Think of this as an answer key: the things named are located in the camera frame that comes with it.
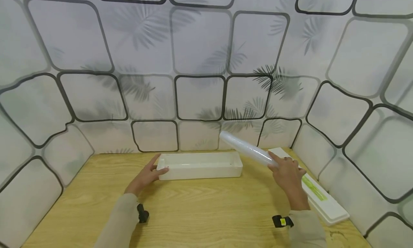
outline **left hand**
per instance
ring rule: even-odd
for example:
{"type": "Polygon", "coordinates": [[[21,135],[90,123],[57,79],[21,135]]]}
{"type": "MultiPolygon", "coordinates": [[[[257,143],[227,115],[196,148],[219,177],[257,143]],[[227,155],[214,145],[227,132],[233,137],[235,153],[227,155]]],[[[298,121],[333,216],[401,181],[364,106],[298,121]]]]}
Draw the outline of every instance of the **left hand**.
{"type": "Polygon", "coordinates": [[[161,154],[156,154],[146,166],[139,172],[138,175],[130,182],[124,193],[133,193],[137,197],[141,191],[150,183],[159,180],[159,175],[166,174],[169,168],[156,170],[155,162],[161,154]]]}

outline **hand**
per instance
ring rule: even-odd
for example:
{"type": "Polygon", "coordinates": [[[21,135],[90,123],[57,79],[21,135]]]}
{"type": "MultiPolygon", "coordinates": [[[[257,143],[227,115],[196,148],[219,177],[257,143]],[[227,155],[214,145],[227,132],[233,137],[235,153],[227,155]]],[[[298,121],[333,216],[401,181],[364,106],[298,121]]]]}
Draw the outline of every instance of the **hand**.
{"type": "Polygon", "coordinates": [[[161,154],[156,154],[138,175],[130,182],[124,193],[133,193],[137,197],[141,191],[150,183],[159,180],[159,175],[166,174],[169,168],[165,167],[159,171],[156,170],[155,161],[161,154]]]}
{"type": "Polygon", "coordinates": [[[310,210],[307,194],[302,188],[301,179],[306,171],[298,167],[298,161],[292,158],[280,158],[271,151],[268,152],[278,167],[269,164],[275,182],[283,189],[292,210],[310,210]]]}

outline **green label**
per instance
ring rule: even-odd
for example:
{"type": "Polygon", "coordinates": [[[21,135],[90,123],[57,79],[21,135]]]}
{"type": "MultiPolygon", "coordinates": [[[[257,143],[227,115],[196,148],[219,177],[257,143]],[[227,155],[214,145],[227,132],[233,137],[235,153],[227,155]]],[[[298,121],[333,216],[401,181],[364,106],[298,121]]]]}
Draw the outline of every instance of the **green label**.
{"type": "Polygon", "coordinates": [[[308,180],[307,177],[304,176],[302,178],[302,181],[320,199],[320,201],[326,201],[327,200],[327,197],[323,193],[321,193],[321,191],[312,182],[310,182],[310,180],[308,180]]]}

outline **right hand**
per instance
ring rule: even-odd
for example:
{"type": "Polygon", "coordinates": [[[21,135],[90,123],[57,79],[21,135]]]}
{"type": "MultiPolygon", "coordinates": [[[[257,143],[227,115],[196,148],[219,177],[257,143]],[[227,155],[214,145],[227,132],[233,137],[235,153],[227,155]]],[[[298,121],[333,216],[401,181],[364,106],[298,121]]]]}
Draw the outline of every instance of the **right hand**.
{"type": "Polygon", "coordinates": [[[275,182],[288,195],[303,191],[301,178],[306,171],[298,167],[298,161],[292,158],[280,158],[271,151],[268,152],[274,161],[278,163],[278,167],[269,164],[268,168],[272,171],[272,177],[275,182]]]}

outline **white box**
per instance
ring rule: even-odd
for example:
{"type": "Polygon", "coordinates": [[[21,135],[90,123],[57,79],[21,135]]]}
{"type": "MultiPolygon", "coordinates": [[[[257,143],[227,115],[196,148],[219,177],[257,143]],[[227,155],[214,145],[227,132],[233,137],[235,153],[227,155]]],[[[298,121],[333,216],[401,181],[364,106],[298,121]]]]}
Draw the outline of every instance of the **white box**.
{"type": "Polygon", "coordinates": [[[157,170],[169,167],[159,180],[240,177],[242,162],[238,152],[162,154],[157,170]]]}
{"type": "MultiPolygon", "coordinates": [[[[282,148],[270,149],[272,153],[280,158],[291,156],[282,148]]],[[[327,226],[337,224],[350,217],[348,212],[338,202],[323,189],[310,175],[302,178],[302,187],[309,197],[309,203],[316,209],[318,215],[323,219],[327,226]]]]}

